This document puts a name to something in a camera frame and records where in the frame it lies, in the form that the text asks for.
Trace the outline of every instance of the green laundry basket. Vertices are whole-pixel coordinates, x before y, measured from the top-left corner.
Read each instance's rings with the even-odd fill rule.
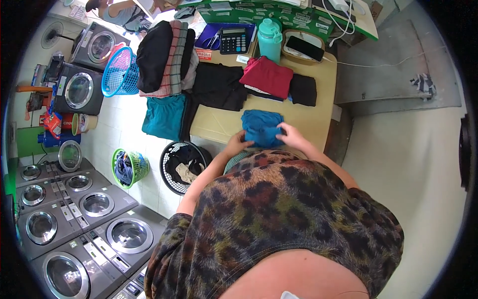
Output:
[[[116,166],[116,159],[119,152],[126,152],[131,161],[131,166],[133,168],[133,180],[131,181],[131,184],[129,186],[123,186],[121,182],[118,180],[118,178],[116,177],[115,166]],[[149,173],[149,169],[150,169],[150,166],[149,166],[148,158],[146,158],[141,153],[138,153],[136,151],[128,152],[122,148],[118,148],[113,153],[113,157],[111,158],[111,170],[113,171],[113,176],[115,178],[115,181],[118,183],[118,185],[123,187],[123,189],[131,188],[131,186],[133,186],[134,183],[136,183],[143,177],[147,176]]]

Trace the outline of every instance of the smartphone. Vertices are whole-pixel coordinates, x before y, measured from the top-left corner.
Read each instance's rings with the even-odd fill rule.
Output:
[[[324,56],[324,50],[295,36],[291,36],[285,45],[318,62],[322,61]]]

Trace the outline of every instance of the teal water bottle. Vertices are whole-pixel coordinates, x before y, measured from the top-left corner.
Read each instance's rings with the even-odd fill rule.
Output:
[[[257,32],[261,56],[279,64],[281,60],[282,33],[279,25],[271,19],[264,19]]]

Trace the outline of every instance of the table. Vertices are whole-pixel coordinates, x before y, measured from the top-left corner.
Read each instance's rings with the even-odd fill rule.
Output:
[[[235,61],[236,55],[223,56],[229,56],[231,58],[227,63],[221,61],[224,65],[245,66],[245,64],[241,62]],[[307,140],[315,145],[317,149],[323,151],[327,140],[332,107],[334,105],[337,80],[336,58],[330,53],[325,53],[324,56],[332,62],[323,60],[322,63],[306,66],[282,57],[280,63],[281,66],[291,68],[295,73],[315,78],[317,85],[317,101],[315,107],[292,104],[289,100],[284,100],[284,102],[280,103],[252,95],[248,95],[247,101],[244,102],[243,109],[239,112],[199,105],[191,126],[190,134],[225,144],[232,135],[242,129],[242,121],[240,118],[244,110],[258,109],[282,114],[288,124],[299,129]],[[214,59],[209,62],[218,63],[218,61]]]

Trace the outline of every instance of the scissors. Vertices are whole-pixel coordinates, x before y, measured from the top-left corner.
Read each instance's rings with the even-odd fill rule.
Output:
[[[211,49],[213,51],[218,50],[221,44],[221,39],[219,37],[219,33],[221,30],[219,29],[214,36],[208,37],[202,43],[202,47],[204,49]]]

